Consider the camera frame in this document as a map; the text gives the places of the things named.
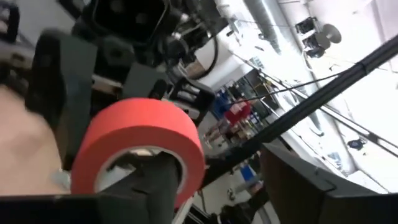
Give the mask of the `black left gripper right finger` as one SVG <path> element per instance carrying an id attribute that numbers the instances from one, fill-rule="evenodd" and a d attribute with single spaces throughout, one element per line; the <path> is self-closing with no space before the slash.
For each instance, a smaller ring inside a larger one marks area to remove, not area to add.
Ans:
<path id="1" fill-rule="evenodd" d="M 262 149 L 261 170 L 281 223 L 397 224 L 397 194 L 379 194 L 276 148 Z"/>

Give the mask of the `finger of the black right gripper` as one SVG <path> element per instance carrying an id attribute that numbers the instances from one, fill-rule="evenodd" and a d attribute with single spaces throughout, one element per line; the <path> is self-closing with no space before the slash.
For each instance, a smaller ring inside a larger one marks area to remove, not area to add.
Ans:
<path id="1" fill-rule="evenodd" d="M 165 72 L 134 63 L 123 84 L 122 98 L 147 98 L 158 80 L 164 81 L 166 85 L 169 84 L 169 78 Z"/>
<path id="2" fill-rule="evenodd" d="M 52 129 L 62 168 L 72 167 L 90 122 L 97 48 L 56 29 L 41 33 L 35 48 L 26 107 Z"/>

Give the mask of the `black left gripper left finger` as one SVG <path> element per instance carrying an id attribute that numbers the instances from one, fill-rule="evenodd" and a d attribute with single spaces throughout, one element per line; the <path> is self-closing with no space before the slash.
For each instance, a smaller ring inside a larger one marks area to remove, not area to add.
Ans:
<path id="1" fill-rule="evenodd" d="M 171 223 L 180 183 L 180 163 L 161 152 L 100 192 L 101 223 Z"/>

